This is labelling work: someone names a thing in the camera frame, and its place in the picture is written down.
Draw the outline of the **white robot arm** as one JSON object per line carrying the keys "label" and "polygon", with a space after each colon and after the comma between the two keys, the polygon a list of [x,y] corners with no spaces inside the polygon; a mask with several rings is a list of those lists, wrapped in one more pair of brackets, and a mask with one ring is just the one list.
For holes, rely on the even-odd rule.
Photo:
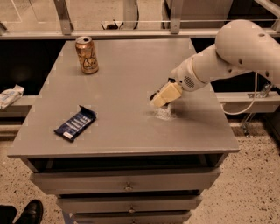
{"label": "white robot arm", "polygon": [[220,28],[214,44],[184,60],[151,98],[161,108],[207,83],[255,72],[280,86],[280,45],[259,25],[234,20]]}

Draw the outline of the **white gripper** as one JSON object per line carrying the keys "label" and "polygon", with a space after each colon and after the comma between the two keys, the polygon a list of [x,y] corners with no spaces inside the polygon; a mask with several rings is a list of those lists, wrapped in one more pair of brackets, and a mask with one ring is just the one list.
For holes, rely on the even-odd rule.
{"label": "white gripper", "polygon": [[176,81],[167,83],[150,103],[158,108],[177,100],[183,92],[193,92],[203,88],[208,81],[203,81],[194,71],[193,59],[190,57],[171,71],[171,77]]}

